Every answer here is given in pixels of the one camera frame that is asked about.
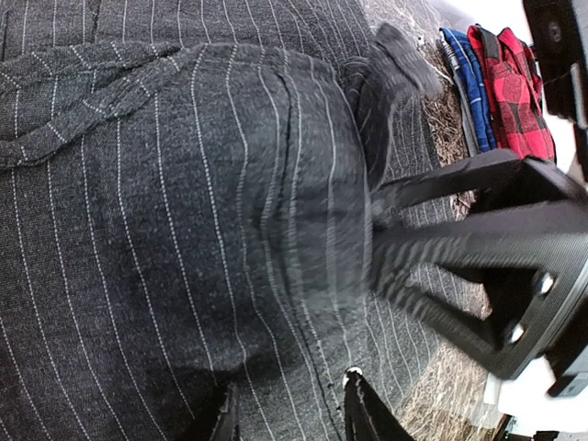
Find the white surface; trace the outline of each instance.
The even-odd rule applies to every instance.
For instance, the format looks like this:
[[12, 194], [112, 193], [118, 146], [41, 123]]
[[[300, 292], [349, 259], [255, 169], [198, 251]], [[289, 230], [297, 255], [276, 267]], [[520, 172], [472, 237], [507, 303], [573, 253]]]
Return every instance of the white surface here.
[[[451, 26], [465, 32], [470, 25], [479, 23], [494, 34], [510, 28], [521, 40], [530, 44], [531, 31], [526, 21], [522, 0], [429, 0]], [[545, 114], [556, 144], [558, 167], [568, 172], [576, 144], [570, 122]]]
[[498, 410], [512, 415], [519, 435], [537, 431], [580, 433], [588, 431], [588, 389], [576, 398], [551, 398], [546, 391], [554, 381], [545, 358], [532, 361], [516, 381], [500, 381], [490, 375], [488, 401], [498, 395]]

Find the screw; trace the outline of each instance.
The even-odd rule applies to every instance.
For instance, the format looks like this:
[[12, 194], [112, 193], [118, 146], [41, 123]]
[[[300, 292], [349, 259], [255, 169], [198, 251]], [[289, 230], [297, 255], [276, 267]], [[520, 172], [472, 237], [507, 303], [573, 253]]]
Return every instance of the screw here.
[[513, 325], [510, 332], [506, 335], [506, 343], [509, 345], [514, 345], [521, 339], [524, 333], [525, 328], [521, 325], [521, 323]]
[[549, 36], [554, 43], [561, 42], [561, 28], [557, 21], [550, 21], [548, 24]]
[[555, 277], [550, 273], [539, 271], [533, 276], [533, 292], [537, 296], [547, 295], [555, 285]]

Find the red plaid shirt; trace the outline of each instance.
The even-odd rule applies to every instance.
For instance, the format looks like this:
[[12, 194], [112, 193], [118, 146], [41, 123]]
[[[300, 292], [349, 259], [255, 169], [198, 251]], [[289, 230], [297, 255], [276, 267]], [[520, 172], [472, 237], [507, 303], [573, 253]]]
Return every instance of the red plaid shirt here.
[[472, 26], [468, 38], [480, 60], [498, 146], [522, 158], [555, 160], [553, 138], [543, 119], [543, 82], [533, 52], [509, 28], [496, 37]]

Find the wrinkled fabric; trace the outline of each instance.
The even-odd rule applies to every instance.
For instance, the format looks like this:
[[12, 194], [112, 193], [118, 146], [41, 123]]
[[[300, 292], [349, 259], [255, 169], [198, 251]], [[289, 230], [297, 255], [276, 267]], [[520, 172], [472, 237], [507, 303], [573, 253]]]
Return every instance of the wrinkled fabric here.
[[[242, 439], [343, 439], [352, 365], [406, 402], [437, 340], [367, 292], [357, 4], [2, 5], [0, 436], [181, 439], [230, 382]], [[391, 108], [387, 177], [435, 167]]]

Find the pinstripe trousers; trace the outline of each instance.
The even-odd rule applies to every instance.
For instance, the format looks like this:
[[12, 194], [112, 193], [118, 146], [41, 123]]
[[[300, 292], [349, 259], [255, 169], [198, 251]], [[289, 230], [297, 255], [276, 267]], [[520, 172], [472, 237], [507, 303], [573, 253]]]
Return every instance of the pinstripe trousers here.
[[354, 0], [0, 20], [0, 439], [180, 439], [229, 381], [242, 439], [343, 439], [350, 366], [401, 407], [438, 341], [368, 293], [369, 193], [436, 158], [394, 29]]

